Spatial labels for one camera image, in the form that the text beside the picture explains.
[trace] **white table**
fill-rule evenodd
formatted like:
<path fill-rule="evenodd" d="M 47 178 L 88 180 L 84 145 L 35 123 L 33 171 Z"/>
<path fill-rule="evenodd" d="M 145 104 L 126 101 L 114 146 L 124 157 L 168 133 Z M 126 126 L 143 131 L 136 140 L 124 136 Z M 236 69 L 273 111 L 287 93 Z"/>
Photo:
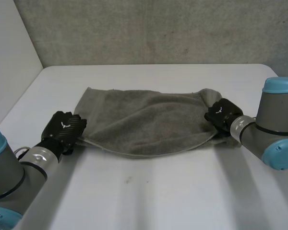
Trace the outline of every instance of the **white table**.
<path fill-rule="evenodd" d="M 87 87 L 169 93 L 211 88 L 256 116 L 264 65 L 65 66 L 44 69 L 0 124 L 12 149 L 33 146 Z M 64 157 L 21 230 L 288 230 L 288 171 L 245 148 L 130 160 L 98 148 Z"/>

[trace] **gray towel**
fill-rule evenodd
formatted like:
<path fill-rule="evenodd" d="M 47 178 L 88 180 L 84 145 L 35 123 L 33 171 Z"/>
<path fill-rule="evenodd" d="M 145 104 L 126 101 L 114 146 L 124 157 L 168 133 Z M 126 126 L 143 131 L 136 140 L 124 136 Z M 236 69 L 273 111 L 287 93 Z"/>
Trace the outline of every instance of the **gray towel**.
<path fill-rule="evenodd" d="M 74 113 L 87 119 L 78 144 L 94 145 L 133 158 L 179 153 L 226 142 L 204 119 L 208 107 L 222 96 L 211 89 L 196 93 L 87 88 Z"/>

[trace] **white wall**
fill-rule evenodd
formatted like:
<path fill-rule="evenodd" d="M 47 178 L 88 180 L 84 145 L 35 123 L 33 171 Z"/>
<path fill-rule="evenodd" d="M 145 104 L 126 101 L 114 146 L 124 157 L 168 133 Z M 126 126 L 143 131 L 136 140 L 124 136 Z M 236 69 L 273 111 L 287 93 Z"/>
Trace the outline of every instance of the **white wall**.
<path fill-rule="evenodd" d="M 41 70 L 13 0 L 0 0 L 0 122 Z"/>

